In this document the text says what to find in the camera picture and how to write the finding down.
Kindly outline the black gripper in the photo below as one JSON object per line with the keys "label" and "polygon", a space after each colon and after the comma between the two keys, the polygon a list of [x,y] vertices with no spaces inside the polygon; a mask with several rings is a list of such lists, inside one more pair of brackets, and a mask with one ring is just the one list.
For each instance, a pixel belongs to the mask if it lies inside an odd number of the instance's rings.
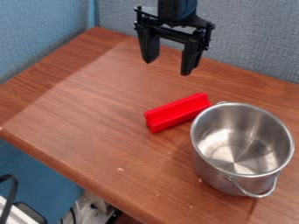
{"label": "black gripper", "polygon": [[[135,12],[139,18],[153,18],[162,25],[170,27],[193,27],[197,31],[203,30],[205,50],[211,47],[211,32],[215,24],[205,20],[197,14],[197,4],[158,4],[157,6],[138,5]],[[150,27],[137,27],[139,45],[143,60],[147,64],[153,63],[161,55],[161,37]],[[202,58],[202,41],[190,39],[182,51],[182,75],[187,76],[193,69],[198,67]]]}

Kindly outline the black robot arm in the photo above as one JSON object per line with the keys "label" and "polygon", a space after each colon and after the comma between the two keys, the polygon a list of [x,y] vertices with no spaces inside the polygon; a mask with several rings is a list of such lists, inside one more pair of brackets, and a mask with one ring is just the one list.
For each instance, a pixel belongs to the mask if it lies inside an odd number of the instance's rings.
{"label": "black robot arm", "polygon": [[161,39],[183,44],[182,75],[193,73],[211,47],[215,24],[197,14],[198,0],[158,0],[158,6],[135,7],[135,30],[147,64],[161,56]]}

